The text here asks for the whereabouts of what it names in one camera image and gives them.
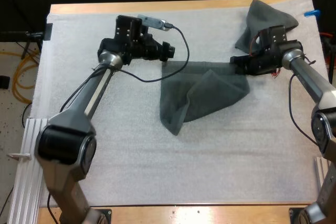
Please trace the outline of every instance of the gray cloth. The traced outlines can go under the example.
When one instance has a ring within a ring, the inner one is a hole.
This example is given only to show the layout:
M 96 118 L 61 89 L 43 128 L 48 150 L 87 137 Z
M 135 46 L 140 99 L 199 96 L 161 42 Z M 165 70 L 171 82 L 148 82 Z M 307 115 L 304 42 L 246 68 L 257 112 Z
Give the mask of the gray cloth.
M 169 61 L 162 76 L 175 72 L 184 61 Z M 183 71 L 161 83 L 160 119 L 174 135 L 190 122 L 235 104 L 249 92 L 247 79 L 229 63 L 189 62 Z
M 259 0 L 252 1 L 250 9 L 248 10 L 246 24 L 247 27 L 243 35 L 236 42 L 235 47 L 247 54 L 250 53 L 249 46 L 251 41 L 260 30 L 271 26 L 283 25 L 286 31 L 289 31 L 299 25 L 293 16 L 276 10 Z M 252 52 L 259 51 L 260 49 L 260 45 L 254 42 Z

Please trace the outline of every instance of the table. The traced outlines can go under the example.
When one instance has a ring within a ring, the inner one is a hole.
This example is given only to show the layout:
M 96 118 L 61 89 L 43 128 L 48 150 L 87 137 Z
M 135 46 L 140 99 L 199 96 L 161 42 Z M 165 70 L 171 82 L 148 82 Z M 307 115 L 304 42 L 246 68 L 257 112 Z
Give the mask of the table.
M 267 4 L 286 0 L 262 0 Z M 142 3 L 99 3 L 52 5 L 52 14 L 92 14 L 164 10 L 191 10 L 249 6 L 252 0 L 206 0 Z M 289 208 L 304 207 L 307 202 L 255 203 L 241 205 L 193 205 L 193 206 L 118 206 L 112 209 L 112 223 L 273 223 L 288 224 Z M 59 208 L 52 208 L 56 218 Z M 47 208 L 40 208 L 38 223 L 54 223 Z

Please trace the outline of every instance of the red wire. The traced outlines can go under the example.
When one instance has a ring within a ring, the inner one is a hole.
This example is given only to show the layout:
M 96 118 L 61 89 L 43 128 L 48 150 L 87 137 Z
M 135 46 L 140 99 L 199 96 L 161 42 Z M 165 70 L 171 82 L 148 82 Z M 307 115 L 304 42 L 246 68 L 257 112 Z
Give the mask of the red wire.
M 326 37 L 329 37 L 329 38 L 332 38 L 334 37 L 333 34 L 330 34 L 330 33 L 320 33 L 321 36 L 326 36 Z
M 259 36 L 259 33 L 257 33 L 256 36 L 254 36 L 254 38 L 252 39 L 252 41 L 251 41 L 251 43 L 250 43 L 249 55 L 250 55 L 251 57 L 253 56 L 253 55 L 252 55 L 252 45 L 253 45 L 253 43 L 257 40 L 258 36 Z

